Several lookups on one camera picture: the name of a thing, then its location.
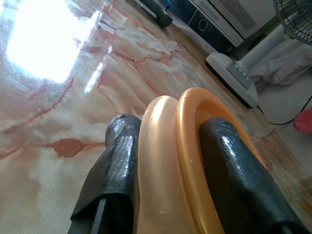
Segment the white fan stand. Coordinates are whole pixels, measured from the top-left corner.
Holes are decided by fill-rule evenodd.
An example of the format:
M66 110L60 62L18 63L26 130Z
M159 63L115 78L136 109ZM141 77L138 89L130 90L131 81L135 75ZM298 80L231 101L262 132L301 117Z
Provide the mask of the white fan stand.
M218 77L239 96L243 103L253 108L258 105L258 93L248 72L274 47L285 40L284 35L284 27L279 25L241 60L234 61L224 54L214 52L206 58L206 61L212 71L217 73Z

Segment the fan grille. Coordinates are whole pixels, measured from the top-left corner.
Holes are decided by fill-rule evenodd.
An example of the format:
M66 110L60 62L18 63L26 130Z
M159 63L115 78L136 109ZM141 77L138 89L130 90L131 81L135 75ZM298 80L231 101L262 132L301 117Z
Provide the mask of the fan grille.
M286 30L299 41L312 45L312 1L275 0L274 3Z

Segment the white cloth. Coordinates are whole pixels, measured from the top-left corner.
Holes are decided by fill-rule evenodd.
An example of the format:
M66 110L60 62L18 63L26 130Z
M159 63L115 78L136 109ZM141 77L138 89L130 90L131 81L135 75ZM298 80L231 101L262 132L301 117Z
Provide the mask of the white cloth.
M249 72L253 82L263 78L270 84L288 85L311 71L312 46L288 39L275 47Z

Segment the shiny floor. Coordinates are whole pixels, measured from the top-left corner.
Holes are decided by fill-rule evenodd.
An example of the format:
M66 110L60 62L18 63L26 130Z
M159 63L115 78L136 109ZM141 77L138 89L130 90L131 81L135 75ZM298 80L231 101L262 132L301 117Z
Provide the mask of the shiny floor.
M312 230L312 180L259 111L248 110L171 25L127 0L0 0L0 228L67 233L108 122L159 95L211 90L246 126Z

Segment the black cable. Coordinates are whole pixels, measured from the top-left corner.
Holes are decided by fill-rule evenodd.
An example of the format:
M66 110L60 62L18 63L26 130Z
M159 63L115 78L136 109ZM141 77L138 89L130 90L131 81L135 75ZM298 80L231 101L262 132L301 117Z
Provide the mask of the black cable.
M310 102L310 100L312 99L312 95L309 97L308 101L306 102L306 104L304 104L304 106L301 108L301 110L299 111L299 113L303 112L303 110L306 108L307 104ZM263 113L263 110L260 108L260 106L257 106L259 108L259 110L261 111L261 113L263 114L263 116L265 116L265 114ZM273 124L273 125L285 125L285 124L288 124L290 122L292 122L294 120L294 118L292 118L291 120L285 122L285 123L272 123L272 122L269 122L270 124Z

